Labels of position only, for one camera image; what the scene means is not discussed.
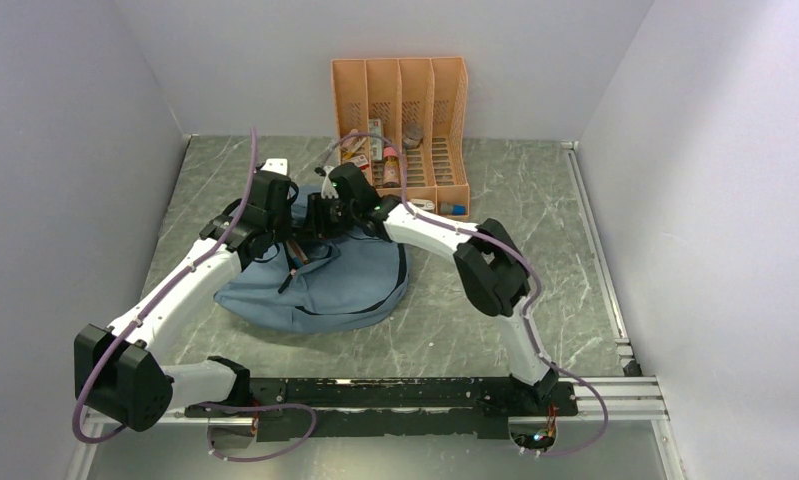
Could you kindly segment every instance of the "purple cable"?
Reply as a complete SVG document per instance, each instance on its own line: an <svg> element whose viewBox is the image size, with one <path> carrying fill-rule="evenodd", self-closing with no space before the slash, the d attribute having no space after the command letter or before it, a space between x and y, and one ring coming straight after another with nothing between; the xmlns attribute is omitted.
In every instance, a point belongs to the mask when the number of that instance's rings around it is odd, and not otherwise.
<svg viewBox="0 0 799 480"><path fill-rule="evenodd" d="M197 258L192 265L188 265L180 270L174 277L172 277L166 284L161 287L161 289L152 297L151 300L140 310L140 313L137 314L137 318L132 320L128 323L128 326L125 327L125 330L122 331L119 335L117 335L116 339L111 342L108 348L105 350L105 353L93 367L93 371L90 372L90 376L87 377L87 381L84 382L84 387L81 388L81 393L78 394L78 400L75 402L75 410L72 413L72 433L75 434L75 438L78 441L88 444L95 444L101 443L105 440L109 440L116 436L122 430L125 430L125 425L120 425L112 432L108 432L101 437L88 437L82 430L82 414L84 412L84 404L87 403L87 397L90 396L90 392L93 389L93 385L96 383L96 380L99 378L99 375L102 373L102 370L107 364L110 357L113 356L113 352L116 351L117 347L126 339L131 332L133 332L137 327L142 326L143 320L149 316L149 314L154 310L154 308L160 303L163 298L178 285L184 277L186 277L190 272L195 270L195 267L201 265L205 260L213 256L219 250L219 247L225 243L225 240L231 234L231 231L234 230L235 225L237 222L240 221L240 217L243 216L243 210L246 207L246 202L249 198L249 193L252 191L252 178L254 173L258 167L258 132L257 130L252 127L252 159L249 164L249 175L246 179L246 188L243 193L243 198L240 199L240 205L237 206L237 210L234 213L234 218L232 218L231 223L228 225L228 228L222 233L219 237L219 240L211 247L207 252L203 253L199 258Z"/></svg>
<svg viewBox="0 0 799 480"><path fill-rule="evenodd" d="M308 405L303 405L301 403L283 403L280 405L266 405L263 407L229 407L226 405L219 405L216 403L200 403L200 407L205 408L213 408L216 410L221 410L223 412L231 412L231 413L257 413L257 412L271 412L273 410L286 410L286 409L296 409L296 410L305 410L306 412L311 414L311 426L308 427L308 431L302 435L302 438L297 440L293 445L288 447L282 448L277 452L273 452L267 455L261 455L259 457L228 457L225 456L216 449L214 449L213 441L211 440L211 428L208 428L208 453L213 455L220 460L224 460L226 462L235 462L235 463L251 463L251 462L263 462L264 460L272 460L273 458L280 457L285 453L292 452L293 450L302 446L305 443L312 433L314 433L314 429L317 426L317 412L313 408L309 407Z"/></svg>
<svg viewBox="0 0 799 480"><path fill-rule="evenodd" d="M393 145L393 143L387 137L384 137L384 136L381 136L381 135L372 134L372 133L366 133L366 132L349 133L346 136L344 136L343 138L341 138L341 139L337 140L336 142L334 142L333 144L331 144L331 146L328 148L328 150L323 154L323 157L320 160L320 166L325 166L325 164L328 161L329 157L334 152L334 150L337 149L338 145L340 145L341 143L345 142L346 140L348 140L350 138L355 138L355 137L378 138L378 139L381 139L382 142L384 142L385 146L393 147L393 149L396 150L396 154L399 156L399 161L402 164L402 168L401 168L401 170L402 170L402 205L405 206L405 210L407 210L408 213L414 214L414 210L411 208L411 205L408 203L408 192L407 192L407 188L408 188L408 182L407 182L408 173L407 173L407 170L408 169L406 167L407 163L405 161L405 154L402 152L402 150L400 148L396 148L396 146ZM438 220L436 218L430 217L428 215L415 214L414 216L416 218L419 218L420 220L426 222L426 223L431 224L431 225L435 225L435 226L438 226L438 227L441 227L441 228L445 228L445 229L447 229L449 231L455 231L455 228L452 227L451 225L449 225L448 223L443 222L441 220ZM581 385L581 386L587 388L588 390L590 390L590 392L596 397L597 401L599 401L599 406L602 408L602 425L599 427L599 429L597 430L596 434L594 434L593 437L591 437L590 439L588 439L587 441L585 441L584 443L582 443L581 445L578 445L576 447L569 448L569 449L563 450L563 451L558 451L558 452L552 452L552 453L547 452L547 453L544 453L542 455L543 456L549 456L549 457L558 457L558 456L563 456L563 455L570 455L570 454L582 451L585 448L590 447L591 445L596 443L600 438L602 438L602 436L605 435L606 430L608 430L608 421L609 421L609 418L608 418L608 406L605 404L605 399L602 398L602 395L600 395L599 392L596 390L596 388L594 388L594 386L591 385L589 382L587 382L584 378L574 374L573 372L571 372L571 371L569 371L569 370L567 370L567 369L565 369L563 367L559 367L558 365L555 365L554 363L552 363L551 360L546 359L546 358L543 357L542 352L540 350L540 345L537 344L537 341L535 340L534 335L532 335L533 326L532 326L532 320L529 317L529 307L531 307L531 305L538 299L538 297L540 297L540 294L541 294L541 292L543 290L543 284L540 281L540 276L538 276L537 272L535 272L534 269L531 267L531 265L529 265L528 260L526 260L526 258L524 256L522 256L515 249L511 248L510 246L506 245L505 243L501 242L500 240L497 240L496 238L493 238L490 235L486 235L486 234L484 234L482 232L478 232L478 231L475 231L475 230L467 230L465 228L458 228L457 231L458 231L458 233L463 233L464 235L469 235L471 237L475 237L475 238L484 240L485 242L491 243L491 244L495 245L496 247L502 249L502 251L504 251L508 255L511 255L512 257L514 257L514 259L517 260L517 262L519 262L520 265L522 265L522 267L529 273L529 275L531 276L532 280L534 280L534 284L535 284L536 288L534 289L534 291L529 296L529 299L526 301L525 305L523 305L523 309L520 312L520 316L523 319L523 326L525 327L526 334L529 336L529 342L531 342L531 345L532 345L532 348L534 349L535 354L538 356L538 358L540 358L540 361L543 362L547 367L557 371L558 373L564 374L564 375L572 378L573 380L578 382L579 385Z"/></svg>

